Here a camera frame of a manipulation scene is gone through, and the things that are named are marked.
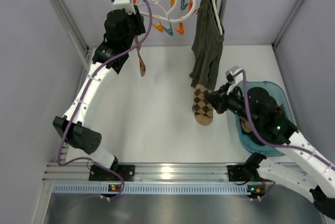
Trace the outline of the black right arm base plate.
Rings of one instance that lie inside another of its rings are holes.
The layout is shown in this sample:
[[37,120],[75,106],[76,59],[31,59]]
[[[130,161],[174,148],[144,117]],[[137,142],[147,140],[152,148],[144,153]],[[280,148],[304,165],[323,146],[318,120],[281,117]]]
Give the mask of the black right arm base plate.
[[230,182],[253,182],[260,179],[255,168],[247,165],[228,165],[228,178]]

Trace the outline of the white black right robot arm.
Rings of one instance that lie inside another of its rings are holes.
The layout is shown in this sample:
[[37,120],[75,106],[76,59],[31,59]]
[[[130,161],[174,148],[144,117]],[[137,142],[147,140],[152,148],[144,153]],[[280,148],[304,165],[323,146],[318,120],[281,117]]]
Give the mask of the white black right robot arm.
[[239,87],[232,91],[229,87],[227,83],[219,90],[205,94],[214,110],[219,114],[230,111],[247,121],[263,145],[279,150],[303,170],[295,172],[254,152],[243,167],[249,179],[264,178],[281,184],[305,197],[323,215],[334,219],[334,164],[285,117],[265,89],[253,87],[243,93]]

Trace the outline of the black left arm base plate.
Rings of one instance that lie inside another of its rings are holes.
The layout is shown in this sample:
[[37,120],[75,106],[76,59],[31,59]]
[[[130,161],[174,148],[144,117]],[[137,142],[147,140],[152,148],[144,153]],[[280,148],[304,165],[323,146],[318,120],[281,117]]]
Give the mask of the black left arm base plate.
[[[90,168],[89,181],[117,181],[118,177],[116,177],[111,172],[102,169],[99,166],[92,165]],[[116,170],[124,181],[130,182],[133,181],[133,177],[135,175],[135,166],[134,165],[118,165]]]

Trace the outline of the brown beige checked sock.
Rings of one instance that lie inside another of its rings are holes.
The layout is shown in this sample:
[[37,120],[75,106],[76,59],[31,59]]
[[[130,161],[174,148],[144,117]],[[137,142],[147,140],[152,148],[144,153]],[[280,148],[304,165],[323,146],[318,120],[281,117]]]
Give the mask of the brown beige checked sock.
[[192,111],[196,121],[203,126],[209,126],[213,121],[213,107],[205,98],[212,92],[200,84],[195,86]]

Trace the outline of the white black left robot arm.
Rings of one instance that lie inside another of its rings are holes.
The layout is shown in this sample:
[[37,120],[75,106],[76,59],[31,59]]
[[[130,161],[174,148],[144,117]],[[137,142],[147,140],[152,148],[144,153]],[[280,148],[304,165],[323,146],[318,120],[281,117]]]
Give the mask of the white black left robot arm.
[[86,160],[116,172],[118,159],[103,146],[101,133],[92,130],[92,125],[107,88],[128,60],[132,44],[146,29],[136,5],[131,12],[124,8],[110,11],[104,27],[103,42],[94,52],[79,93],[64,115],[54,118],[53,126],[66,144],[86,154]]

